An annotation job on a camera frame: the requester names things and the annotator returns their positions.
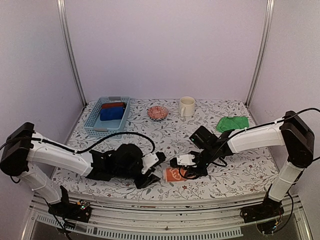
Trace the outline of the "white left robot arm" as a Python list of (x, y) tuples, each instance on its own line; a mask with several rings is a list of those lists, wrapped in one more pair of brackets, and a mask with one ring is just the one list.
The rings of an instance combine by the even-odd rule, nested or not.
[(34, 130), (34, 124), (26, 122), (7, 137), (0, 147), (1, 171), (25, 182), (32, 191), (40, 194), (63, 216), (74, 213), (68, 192), (58, 186), (37, 166), (38, 163), (65, 169), (90, 180), (108, 182), (112, 178), (132, 179), (137, 189), (144, 189), (159, 181), (155, 167), (166, 156), (152, 150), (143, 154), (133, 143), (121, 144), (115, 150), (99, 152), (93, 148), (114, 137), (110, 134), (84, 150), (70, 148), (52, 141)]

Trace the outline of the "green microfibre towel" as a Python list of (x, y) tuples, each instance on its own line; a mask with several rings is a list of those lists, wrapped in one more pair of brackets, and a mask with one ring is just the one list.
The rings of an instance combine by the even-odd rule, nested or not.
[(241, 130), (249, 127), (249, 120), (246, 116), (232, 116), (232, 117), (222, 117), (215, 129), (220, 132), (226, 132), (230, 130)]

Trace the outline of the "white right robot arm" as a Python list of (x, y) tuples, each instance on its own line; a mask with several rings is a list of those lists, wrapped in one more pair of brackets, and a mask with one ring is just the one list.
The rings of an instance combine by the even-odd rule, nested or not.
[[(193, 175), (204, 175), (207, 167), (219, 158), (267, 148), (279, 170), (278, 177), (268, 190), (268, 200), (258, 208), (262, 218), (269, 218), (278, 210), (277, 202), (284, 198), (304, 170), (314, 162), (315, 134), (300, 117), (302, 113), (303, 110), (289, 110), (274, 121), (228, 130), (220, 136), (200, 126), (189, 138), (200, 149), (193, 160)], [(276, 157), (283, 157), (283, 161), (278, 161)]]

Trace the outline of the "orange rabbit print towel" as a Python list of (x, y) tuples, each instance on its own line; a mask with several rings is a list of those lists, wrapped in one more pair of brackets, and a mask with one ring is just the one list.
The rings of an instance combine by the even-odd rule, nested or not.
[(185, 177), (187, 170), (184, 168), (168, 167), (163, 171), (163, 179), (166, 183), (182, 182), (188, 179), (193, 179), (192, 176)]

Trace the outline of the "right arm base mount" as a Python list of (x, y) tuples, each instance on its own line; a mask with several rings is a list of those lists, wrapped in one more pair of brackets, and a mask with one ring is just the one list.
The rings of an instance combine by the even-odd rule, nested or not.
[(268, 218), (279, 217), (284, 214), (282, 201), (275, 201), (269, 197), (267, 192), (262, 203), (241, 208), (240, 217), (245, 223), (251, 223)]

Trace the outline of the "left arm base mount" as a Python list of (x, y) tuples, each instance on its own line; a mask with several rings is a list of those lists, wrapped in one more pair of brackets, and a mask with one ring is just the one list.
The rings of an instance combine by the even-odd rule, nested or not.
[(78, 222), (88, 223), (91, 217), (92, 208), (90, 202), (83, 199), (72, 203), (69, 201), (68, 191), (60, 186), (61, 199), (60, 202), (48, 205), (48, 213), (64, 220), (74, 220)]

